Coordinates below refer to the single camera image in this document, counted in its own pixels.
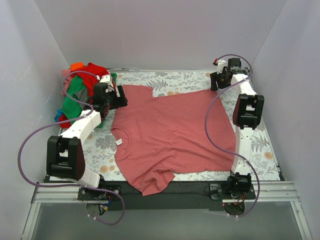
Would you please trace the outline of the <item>pink t shirt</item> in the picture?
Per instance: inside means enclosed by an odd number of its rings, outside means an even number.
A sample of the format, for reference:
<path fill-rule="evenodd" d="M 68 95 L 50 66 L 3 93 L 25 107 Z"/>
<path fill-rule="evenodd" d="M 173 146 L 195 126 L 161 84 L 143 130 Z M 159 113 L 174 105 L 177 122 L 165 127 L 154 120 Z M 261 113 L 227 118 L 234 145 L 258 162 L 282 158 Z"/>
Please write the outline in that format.
<path fill-rule="evenodd" d="M 143 196 L 162 192 L 176 174 L 231 170 L 236 137 L 225 108 L 209 89 L 153 96 L 123 86 L 127 106 L 115 112 L 115 162 Z"/>

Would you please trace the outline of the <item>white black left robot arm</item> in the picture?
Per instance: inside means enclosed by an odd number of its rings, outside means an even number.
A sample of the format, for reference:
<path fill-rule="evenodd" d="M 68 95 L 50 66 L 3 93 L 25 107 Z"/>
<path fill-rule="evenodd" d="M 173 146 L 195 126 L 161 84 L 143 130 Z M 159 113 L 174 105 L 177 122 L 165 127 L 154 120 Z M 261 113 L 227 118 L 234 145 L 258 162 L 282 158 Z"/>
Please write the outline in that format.
<path fill-rule="evenodd" d="M 75 120 L 59 136 L 48 139 L 47 175 L 90 187 L 89 194 L 95 200 L 103 199 L 107 193 L 106 187 L 101 184 L 102 177 L 87 168 L 82 145 L 110 110 L 127 105 L 123 86 L 112 86 L 105 82 L 95 84 L 93 96 L 83 104 L 81 119 Z"/>

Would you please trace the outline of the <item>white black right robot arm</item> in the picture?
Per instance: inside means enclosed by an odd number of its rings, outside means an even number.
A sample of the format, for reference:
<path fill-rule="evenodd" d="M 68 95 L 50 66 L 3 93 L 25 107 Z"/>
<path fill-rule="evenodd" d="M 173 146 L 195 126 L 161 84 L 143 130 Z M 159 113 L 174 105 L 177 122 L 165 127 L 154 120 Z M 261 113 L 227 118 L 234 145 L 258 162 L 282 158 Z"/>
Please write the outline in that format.
<path fill-rule="evenodd" d="M 256 128 L 261 123 L 265 98 L 257 94 L 251 85 L 251 72 L 242 67 L 242 57 L 229 54 L 214 60 L 217 70 L 210 74 L 212 91 L 234 88 L 238 94 L 232 114 L 235 125 L 236 147 L 230 176 L 223 185 L 226 195 L 232 199 L 253 193 L 250 164 L 251 146 Z"/>

